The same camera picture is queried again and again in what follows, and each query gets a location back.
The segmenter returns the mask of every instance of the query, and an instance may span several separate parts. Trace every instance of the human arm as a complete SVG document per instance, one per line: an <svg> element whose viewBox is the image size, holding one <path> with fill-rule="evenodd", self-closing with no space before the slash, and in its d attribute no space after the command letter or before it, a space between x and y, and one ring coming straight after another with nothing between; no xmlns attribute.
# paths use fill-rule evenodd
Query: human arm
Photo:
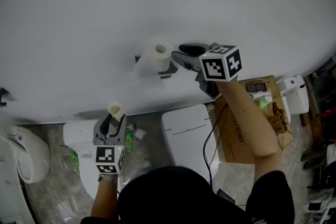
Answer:
<svg viewBox="0 0 336 224"><path fill-rule="evenodd" d="M96 198L92 206L92 217L118 221L117 181L118 176L106 176L99 182Z"/></svg>
<svg viewBox="0 0 336 224"><path fill-rule="evenodd" d="M218 89L228 103L255 160L256 182L261 176L282 170L276 134L238 80L218 82Z"/></svg>

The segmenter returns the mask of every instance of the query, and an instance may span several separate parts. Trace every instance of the forearm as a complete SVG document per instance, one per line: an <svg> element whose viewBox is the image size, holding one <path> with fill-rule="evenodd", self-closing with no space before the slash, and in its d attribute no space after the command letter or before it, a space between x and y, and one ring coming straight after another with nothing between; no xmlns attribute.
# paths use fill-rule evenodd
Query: forearm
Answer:
<svg viewBox="0 0 336 224"><path fill-rule="evenodd" d="M235 115L244 140L255 158L279 153L279 144L272 126L236 80L217 83L218 89Z"/></svg>
<svg viewBox="0 0 336 224"><path fill-rule="evenodd" d="M117 184L100 181L96 198L92 206L92 217L106 220L118 220Z"/></svg>

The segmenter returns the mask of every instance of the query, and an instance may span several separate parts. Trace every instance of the black cable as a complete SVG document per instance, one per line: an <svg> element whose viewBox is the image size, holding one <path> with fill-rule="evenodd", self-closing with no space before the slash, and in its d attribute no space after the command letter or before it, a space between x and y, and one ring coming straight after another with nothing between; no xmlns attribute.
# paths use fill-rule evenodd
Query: black cable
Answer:
<svg viewBox="0 0 336 224"><path fill-rule="evenodd" d="M214 127L212 128L211 132L209 133L209 135L207 136L205 142L204 142L204 145L203 145L203 158L204 158L204 161L205 161L205 164L206 164L206 167L208 168L208 171L209 171L209 177L210 177L210 186L211 186L211 189L213 189L213 186L212 186L212 175L211 175L211 170L210 170L210 165L209 165L209 162L207 160L207 157L206 157L206 154L205 154L205 147L206 147L206 144L208 143L209 139L210 139L210 136L212 134L212 132L214 131L217 123L222 119L221 118L221 115L222 115L222 112L224 111L224 109L227 107L227 103L223 106L221 112L219 113L218 115L218 118L215 122L215 125Z"/></svg>
<svg viewBox="0 0 336 224"><path fill-rule="evenodd" d="M223 132L223 129L224 129L224 126L225 126L227 111L228 111L228 107L226 108L226 111L225 111L224 123L223 123L222 129L221 129L220 134L219 134L219 138L218 138L217 143L216 143L216 148L215 148L214 156L212 156L212 159L211 159L211 162L210 162L209 166L211 165L211 163L214 160L214 157L216 155L216 151L217 151L217 148L218 148L219 140L221 139L222 132Z"/></svg>

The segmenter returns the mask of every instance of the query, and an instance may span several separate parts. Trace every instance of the wrist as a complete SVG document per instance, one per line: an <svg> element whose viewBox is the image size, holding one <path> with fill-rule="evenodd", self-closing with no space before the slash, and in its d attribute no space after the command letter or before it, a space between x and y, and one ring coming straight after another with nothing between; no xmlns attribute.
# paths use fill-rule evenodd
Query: wrist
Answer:
<svg viewBox="0 0 336 224"><path fill-rule="evenodd" d="M237 83L240 84L237 79L233 79L229 82L216 81L218 88L223 90L230 89L234 87Z"/></svg>
<svg viewBox="0 0 336 224"><path fill-rule="evenodd" d="M118 174L101 174L98 181L105 181L111 184L117 184Z"/></svg>

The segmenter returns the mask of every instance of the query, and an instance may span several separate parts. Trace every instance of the paper roll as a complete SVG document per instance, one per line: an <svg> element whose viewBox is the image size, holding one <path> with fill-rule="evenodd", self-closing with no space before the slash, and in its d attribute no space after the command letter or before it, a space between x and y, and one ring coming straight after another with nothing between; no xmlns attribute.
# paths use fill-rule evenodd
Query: paper roll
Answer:
<svg viewBox="0 0 336 224"><path fill-rule="evenodd" d="M111 103L107 110L117 121L120 121L121 117L125 114L121 105L117 102Z"/></svg>
<svg viewBox="0 0 336 224"><path fill-rule="evenodd" d="M144 54L152 62L157 72L163 72L169 68L173 50L173 45L162 41L158 44L148 45Z"/></svg>

